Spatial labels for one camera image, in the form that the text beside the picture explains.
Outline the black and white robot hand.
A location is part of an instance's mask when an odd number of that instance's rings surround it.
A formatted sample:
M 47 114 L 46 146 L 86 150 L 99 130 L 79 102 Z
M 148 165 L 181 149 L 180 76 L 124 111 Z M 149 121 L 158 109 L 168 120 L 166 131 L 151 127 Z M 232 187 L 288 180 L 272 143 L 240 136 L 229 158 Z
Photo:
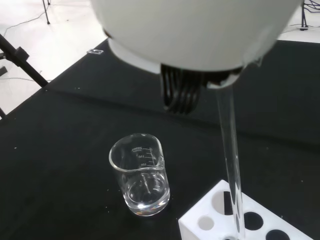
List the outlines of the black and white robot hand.
M 160 74 L 164 109 L 188 114 L 262 58 L 299 0 L 93 0 L 112 52 Z

